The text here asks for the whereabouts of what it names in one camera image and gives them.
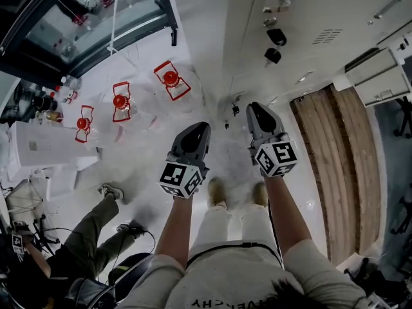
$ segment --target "dark green pants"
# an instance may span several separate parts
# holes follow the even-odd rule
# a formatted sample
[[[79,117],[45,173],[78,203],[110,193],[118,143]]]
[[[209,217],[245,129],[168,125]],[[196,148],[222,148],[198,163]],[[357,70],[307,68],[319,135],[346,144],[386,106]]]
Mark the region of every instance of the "dark green pants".
[[[100,231],[117,214],[117,202],[112,194],[108,194],[80,221],[64,243],[76,257],[78,266],[92,278],[96,278],[111,260],[135,242],[134,236],[117,232],[97,247]]]

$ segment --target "shirt sleeve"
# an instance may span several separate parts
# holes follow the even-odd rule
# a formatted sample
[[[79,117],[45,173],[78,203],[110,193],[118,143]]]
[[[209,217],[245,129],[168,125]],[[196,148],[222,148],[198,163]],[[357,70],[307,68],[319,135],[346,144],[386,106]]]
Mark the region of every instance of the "shirt sleeve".
[[[155,256],[149,269],[137,281],[117,309],[165,308],[170,293],[184,275],[185,270],[172,257]]]
[[[366,294],[324,257],[312,240],[300,241],[284,256],[285,269],[304,293],[331,309],[367,308]]]

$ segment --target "tan shoe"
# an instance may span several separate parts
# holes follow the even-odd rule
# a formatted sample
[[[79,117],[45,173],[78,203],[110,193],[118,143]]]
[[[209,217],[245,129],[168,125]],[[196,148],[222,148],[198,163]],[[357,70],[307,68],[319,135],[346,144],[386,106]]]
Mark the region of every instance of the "tan shoe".
[[[253,202],[257,205],[266,207],[268,205],[268,193],[263,182],[255,184],[252,190]]]
[[[209,202],[211,206],[217,206],[221,202],[226,203],[226,192],[223,181],[220,178],[213,178],[207,186],[209,193]]]

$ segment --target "black window frame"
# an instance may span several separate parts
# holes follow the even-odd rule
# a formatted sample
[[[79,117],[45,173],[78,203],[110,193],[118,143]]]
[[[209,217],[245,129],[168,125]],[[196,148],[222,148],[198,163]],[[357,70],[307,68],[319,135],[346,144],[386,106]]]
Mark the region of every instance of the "black window frame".
[[[110,56],[107,49],[110,45],[108,37],[96,42],[70,63],[28,40],[26,36],[30,30],[54,5],[56,0],[28,0],[0,44],[1,71],[41,86],[54,88],[60,84],[62,76],[81,77]],[[159,6],[159,10],[139,19],[138,24],[132,29],[118,29],[115,32],[113,47],[121,50],[167,27],[176,32],[178,26],[170,0],[159,0]]]

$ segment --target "white pants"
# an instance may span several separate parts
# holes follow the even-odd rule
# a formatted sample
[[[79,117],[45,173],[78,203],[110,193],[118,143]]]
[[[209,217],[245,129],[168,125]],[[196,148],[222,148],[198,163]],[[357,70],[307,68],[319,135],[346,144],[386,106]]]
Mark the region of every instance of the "white pants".
[[[205,214],[189,257],[210,248],[225,244],[259,243],[278,253],[267,207],[250,204],[240,218],[242,222],[241,241],[227,241],[227,227],[230,214],[224,203],[211,207]]]

